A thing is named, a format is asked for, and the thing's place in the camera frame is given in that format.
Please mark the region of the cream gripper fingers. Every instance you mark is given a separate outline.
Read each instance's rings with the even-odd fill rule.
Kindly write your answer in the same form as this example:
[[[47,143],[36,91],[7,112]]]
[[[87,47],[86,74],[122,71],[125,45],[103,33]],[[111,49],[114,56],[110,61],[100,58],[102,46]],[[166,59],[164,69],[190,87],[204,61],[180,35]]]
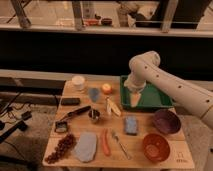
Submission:
[[[136,107],[140,101],[141,94],[140,93],[131,93],[130,94],[130,105],[132,107]]]

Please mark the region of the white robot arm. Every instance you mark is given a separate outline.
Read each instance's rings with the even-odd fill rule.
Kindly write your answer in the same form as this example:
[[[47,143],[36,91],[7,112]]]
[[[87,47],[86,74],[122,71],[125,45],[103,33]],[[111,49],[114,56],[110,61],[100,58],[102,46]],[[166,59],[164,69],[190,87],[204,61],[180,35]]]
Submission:
[[[138,93],[150,82],[213,130],[213,92],[169,74],[159,65],[160,56],[155,51],[134,56],[129,61],[131,73],[124,86]]]

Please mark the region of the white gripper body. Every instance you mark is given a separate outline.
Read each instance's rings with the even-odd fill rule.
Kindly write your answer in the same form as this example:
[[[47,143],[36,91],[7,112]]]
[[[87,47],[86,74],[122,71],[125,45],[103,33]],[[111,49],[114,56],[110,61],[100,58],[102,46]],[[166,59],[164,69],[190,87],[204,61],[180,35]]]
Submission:
[[[146,84],[143,83],[142,85],[138,86],[138,85],[135,85],[129,78],[127,78],[125,81],[124,81],[124,86],[131,92],[131,93],[141,93]]]

